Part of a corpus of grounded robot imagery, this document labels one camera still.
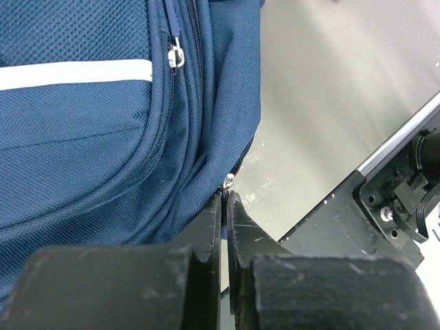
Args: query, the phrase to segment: white reflective stripe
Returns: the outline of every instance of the white reflective stripe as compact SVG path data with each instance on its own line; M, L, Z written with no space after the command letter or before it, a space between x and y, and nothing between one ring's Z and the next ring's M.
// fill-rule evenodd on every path
M149 60L99 60L0 67L0 91L55 84L153 81Z

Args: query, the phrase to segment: metal zipper pull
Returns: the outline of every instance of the metal zipper pull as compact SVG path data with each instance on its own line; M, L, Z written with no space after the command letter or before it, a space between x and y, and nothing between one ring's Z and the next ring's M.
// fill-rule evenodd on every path
M228 229L227 229L227 208L226 204L228 202L228 189L234 184L235 175L229 173L226 175L223 185L221 187L221 239L228 239Z
M171 50L168 52L168 61L172 69L179 69L185 64L184 50L180 47L179 38L175 37L175 45L171 44Z
M174 8L174 0L165 0L165 11L170 25L171 36L175 41L175 44L171 43L170 51L168 52L168 61L172 69L179 69L185 64L185 54L184 50L180 47L180 26L176 9Z
M229 173L226 175L225 181L223 181L223 197L226 197L226 191L234 185L235 175Z

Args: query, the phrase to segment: screw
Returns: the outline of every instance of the screw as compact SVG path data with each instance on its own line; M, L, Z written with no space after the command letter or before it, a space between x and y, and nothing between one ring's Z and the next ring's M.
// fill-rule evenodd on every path
M382 208L380 210L380 218L385 222L393 220L393 210L389 207Z

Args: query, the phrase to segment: navy blue backpack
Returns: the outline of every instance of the navy blue backpack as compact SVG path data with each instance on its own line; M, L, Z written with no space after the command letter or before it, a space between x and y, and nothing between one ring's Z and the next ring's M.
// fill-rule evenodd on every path
M201 210L259 123L259 22L259 0L0 3L0 311L38 249L165 243Z

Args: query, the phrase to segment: black cable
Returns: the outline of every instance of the black cable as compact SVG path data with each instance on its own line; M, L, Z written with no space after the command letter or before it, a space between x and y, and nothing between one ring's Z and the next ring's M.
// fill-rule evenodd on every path
M436 184L420 201L419 207L415 211L415 222L417 224L417 229L419 234L428 239L428 229L426 227L426 217L429 202L440 192L440 184Z
M396 223L397 227L407 234L412 240L423 243L426 242L429 239L428 235L428 229L426 227L426 217L427 217L427 207L428 204L431 202L432 198L434 198L435 195L437 195L440 192L440 183L435 185L420 201L419 207L415 211L415 223L417 225L417 231L415 232L414 229L408 225L407 221L410 217L408 217L406 220L403 220L399 213L399 206L400 203L398 200L395 200L393 203L393 220Z
M428 240L428 237L421 235L420 232L415 232L414 229L400 217L398 210L399 210L399 202L396 200L394 201L393 204L393 221L395 222L397 227L402 232L407 234L413 241L416 241L418 243L426 242Z

